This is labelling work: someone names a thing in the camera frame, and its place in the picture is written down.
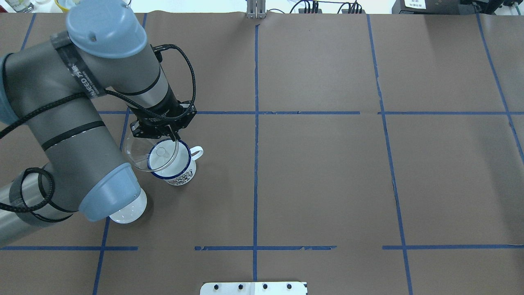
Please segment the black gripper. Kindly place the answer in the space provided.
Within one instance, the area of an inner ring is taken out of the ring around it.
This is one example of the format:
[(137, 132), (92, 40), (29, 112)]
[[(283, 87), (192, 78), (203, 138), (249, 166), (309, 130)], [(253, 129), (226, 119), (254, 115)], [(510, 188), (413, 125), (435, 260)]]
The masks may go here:
[(176, 102), (176, 106), (162, 107), (155, 116), (140, 109), (132, 108), (137, 120), (130, 124), (131, 134), (139, 138), (160, 138), (167, 136), (173, 142), (181, 140), (178, 132), (185, 129), (197, 114), (193, 103)]

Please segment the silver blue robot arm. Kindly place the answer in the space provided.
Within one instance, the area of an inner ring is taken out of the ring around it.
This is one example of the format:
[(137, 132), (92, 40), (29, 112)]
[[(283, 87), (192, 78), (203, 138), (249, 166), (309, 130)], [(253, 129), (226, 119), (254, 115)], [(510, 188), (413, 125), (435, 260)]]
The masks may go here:
[(136, 138), (180, 139), (196, 114), (195, 96), (176, 99), (161, 67), (174, 44), (150, 45), (121, 0), (83, 0), (67, 30), (1, 58), (4, 137), (28, 125), (49, 162), (1, 189), (1, 246), (74, 213), (97, 222), (135, 201), (141, 187), (92, 100), (112, 95), (137, 116)]

